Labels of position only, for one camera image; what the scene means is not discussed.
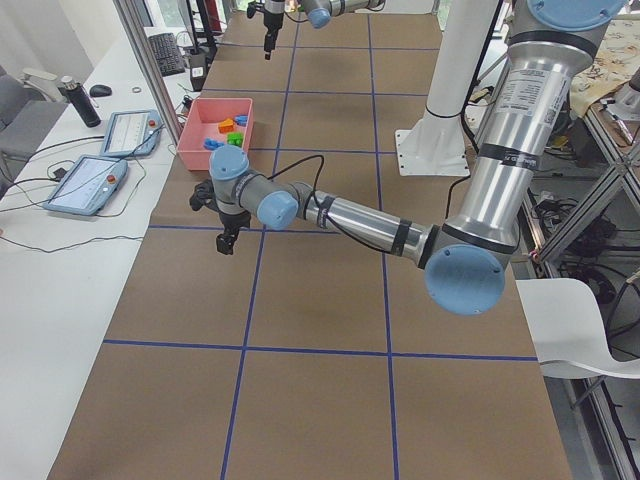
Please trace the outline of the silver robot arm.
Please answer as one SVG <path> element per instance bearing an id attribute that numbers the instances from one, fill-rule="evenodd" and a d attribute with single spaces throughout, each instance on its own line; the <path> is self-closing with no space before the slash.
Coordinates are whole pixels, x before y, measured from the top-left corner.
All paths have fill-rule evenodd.
<path id="1" fill-rule="evenodd" d="M 380 253 L 409 258 L 431 298 L 458 315 L 476 315 L 501 298 L 518 241 L 515 221 L 573 77 L 594 61 L 618 1 L 519 1 L 514 6 L 509 72 L 488 117 L 460 211 L 425 227 L 319 191 L 280 184 L 226 145 L 210 157 L 209 207 L 224 230 L 217 250 L 231 254 L 252 218 L 273 230 L 295 219 L 340 232 Z"/>
<path id="2" fill-rule="evenodd" d="M 252 18 L 256 13 L 263 15 L 263 25 L 266 28 L 263 49 L 266 60 L 271 59 L 271 54 L 276 49 L 279 31 L 287 14 L 286 4 L 286 1 L 266 0 L 251 1 L 247 5 L 248 18 Z M 386 2 L 383 0 L 301 0 L 296 4 L 306 15 L 306 20 L 315 29 L 320 29 L 333 17 L 360 9 L 377 11 L 383 9 Z"/>

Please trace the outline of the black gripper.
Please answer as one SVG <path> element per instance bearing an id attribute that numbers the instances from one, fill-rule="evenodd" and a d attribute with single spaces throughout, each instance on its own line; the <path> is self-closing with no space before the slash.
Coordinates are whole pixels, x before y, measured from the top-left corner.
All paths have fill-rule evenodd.
<path id="1" fill-rule="evenodd" d="M 219 213 L 224 230 L 216 237 L 216 249 L 223 255 L 233 255 L 234 245 L 239 237 L 241 228 L 249 228 L 251 213 L 242 211 L 236 214 Z"/>
<path id="2" fill-rule="evenodd" d="M 284 13 L 273 13 L 265 10 L 263 14 L 263 24 L 267 29 L 264 36 L 264 58 L 270 60 L 272 52 L 276 48 L 278 32 L 283 26 Z"/>

